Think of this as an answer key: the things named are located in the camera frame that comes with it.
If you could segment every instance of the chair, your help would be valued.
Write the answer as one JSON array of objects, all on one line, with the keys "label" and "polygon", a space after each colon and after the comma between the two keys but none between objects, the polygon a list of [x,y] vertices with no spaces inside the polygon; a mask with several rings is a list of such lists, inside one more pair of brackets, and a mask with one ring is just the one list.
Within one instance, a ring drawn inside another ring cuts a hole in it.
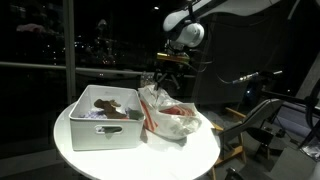
[{"label": "chair", "polygon": [[[227,129],[224,129],[219,125],[212,123],[213,126],[215,127],[214,129],[215,133],[219,136],[221,149],[222,149],[218,160],[216,161],[216,163],[212,168],[212,171],[214,171],[214,167],[217,167],[223,162],[226,162],[231,158],[237,157],[240,154],[243,162],[246,163],[246,156],[245,156],[245,151],[243,147],[243,137],[241,133],[243,131],[246,131],[253,124],[269,118],[274,112],[276,112],[276,110],[280,108],[282,103],[283,101],[278,99],[265,100],[262,103],[260,103],[258,106],[256,106],[253,110],[251,110],[247,114],[247,116],[227,108],[226,110],[229,113],[232,113],[235,118],[242,119],[242,122]],[[230,142],[236,137],[238,137],[239,145],[237,147],[232,147],[228,145],[228,142]],[[224,153],[224,149],[223,149],[224,146],[229,147],[230,151],[228,153]]]}]

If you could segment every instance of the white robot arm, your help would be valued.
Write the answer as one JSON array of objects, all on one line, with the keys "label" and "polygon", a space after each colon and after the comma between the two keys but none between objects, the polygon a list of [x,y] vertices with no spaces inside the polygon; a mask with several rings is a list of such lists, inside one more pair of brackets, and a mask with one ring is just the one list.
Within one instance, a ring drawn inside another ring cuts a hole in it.
[{"label": "white robot arm", "polygon": [[196,47],[204,37],[199,19],[218,12],[239,16],[258,13],[280,0],[195,0],[169,14],[163,23],[168,39],[188,47]]}]

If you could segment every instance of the white plastic bin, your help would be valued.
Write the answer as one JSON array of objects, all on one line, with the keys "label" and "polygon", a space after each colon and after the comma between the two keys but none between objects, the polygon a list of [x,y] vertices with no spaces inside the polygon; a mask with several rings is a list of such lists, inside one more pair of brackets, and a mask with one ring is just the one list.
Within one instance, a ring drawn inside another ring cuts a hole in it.
[{"label": "white plastic bin", "polygon": [[73,150],[137,147],[145,117],[139,120],[80,118],[95,108],[98,99],[115,100],[121,104],[116,108],[120,113],[125,113],[127,107],[144,113],[136,90],[88,85],[69,114]]}]

